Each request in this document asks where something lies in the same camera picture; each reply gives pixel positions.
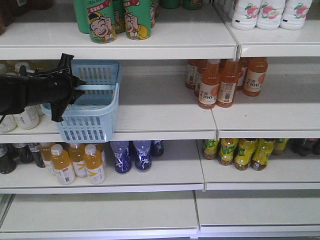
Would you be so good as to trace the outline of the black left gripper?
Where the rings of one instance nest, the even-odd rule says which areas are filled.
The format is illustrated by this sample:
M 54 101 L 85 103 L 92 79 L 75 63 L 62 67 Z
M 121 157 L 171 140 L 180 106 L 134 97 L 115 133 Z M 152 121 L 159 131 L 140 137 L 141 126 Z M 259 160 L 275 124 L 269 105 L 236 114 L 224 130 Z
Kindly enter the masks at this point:
M 85 94 L 74 90 L 87 82 L 71 73 L 40 74 L 32 76 L 32 105 L 45 103 L 67 103 L 73 105 Z

